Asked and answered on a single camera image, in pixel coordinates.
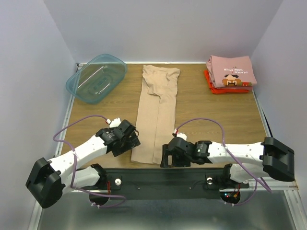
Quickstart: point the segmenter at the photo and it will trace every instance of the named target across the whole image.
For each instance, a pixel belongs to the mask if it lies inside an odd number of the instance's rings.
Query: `wooden surface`
[[[181,70],[178,78],[175,127],[194,117],[208,117],[217,120],[224,126],[227,143],[247,144],[264,140],[265,132],[253,93],[212,94],[203,74],[206,69],[205,65],[155,66]],[[120,117],[135,124],[141,94],[142,67],[143,65],[128,65],[125,79],[98,104],[87,104],[75,99],[69,123],[87,115],[98,114],[111,120]],[[65,139],[77,147],[103,127],[106,127],[104,119],[88,118],[69,128]],[[221,142],[220,128],[209,121],[193,121],[183,126],[180,131],[184,132],[188,136],[188,141],[191,142],[198,140]],[[69,150],[69,147],[64,145],[62,154]],[[109,153],[94,159],[84,167],[93,163],[99,163],[104,168],[159,167],[159,165],[131,162],[130,157],[131,151],[116,158],[112,153]],[[224,164],[206,164],[201,167],[223,166]]]

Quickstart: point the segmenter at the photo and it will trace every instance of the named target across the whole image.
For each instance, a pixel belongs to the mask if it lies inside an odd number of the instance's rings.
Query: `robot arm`
[[[60,197],[73,190],[71,188],[74,157],[76,168],[79,169],[96,157],[103,156],[110,151],[116,157],[140,142],[135,134],[136,127],[129,121],[120,121],[119,118],[110,123],[110,128],[100,129],[88,141],[72,150],[50,160],[37,160],[31,170],[26,187],[40,203],[47,208],[56,203]],[[96,185],[105,176],[100,165],[92,165],[76,172],[73,187]]]
[[[294,151],[274,138],[265,138],[264,142],[247,145],[227,144],[226,148],[243,163],[256,177],[270,176],[279,181],[294,181]],[[241,183],[252,177],[234,161],[221,143],[198,141],[187,142],[187,136],[178,133],[163,148],[161,167],[189,167],[191,162],[231,163],[230,171],[225,172],[229,179]],[[168,165],[168,156],[172,164]]]

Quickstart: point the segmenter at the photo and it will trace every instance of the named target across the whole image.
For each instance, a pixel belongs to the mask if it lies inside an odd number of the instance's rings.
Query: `plastic storage bin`
[[[127,65],[118,58],[102,54],[95,57],[66,82],[66,89],[80,100],[96,104],[125,77]]]

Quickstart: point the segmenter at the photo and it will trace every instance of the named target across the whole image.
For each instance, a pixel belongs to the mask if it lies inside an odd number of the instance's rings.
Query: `folded pink shirt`
[[[257,84],[248,56],[235,58],[211,56],[207,68],[215,88],[252,90]]]

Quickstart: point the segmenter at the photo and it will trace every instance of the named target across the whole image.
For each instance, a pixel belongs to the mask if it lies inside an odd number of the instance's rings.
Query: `tan pants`
[[[136,128],[141,145],[132,150],[131,160],[160,164],[162,145],[168,144],[174,132],[177,79],[180,70],[143,66]]]

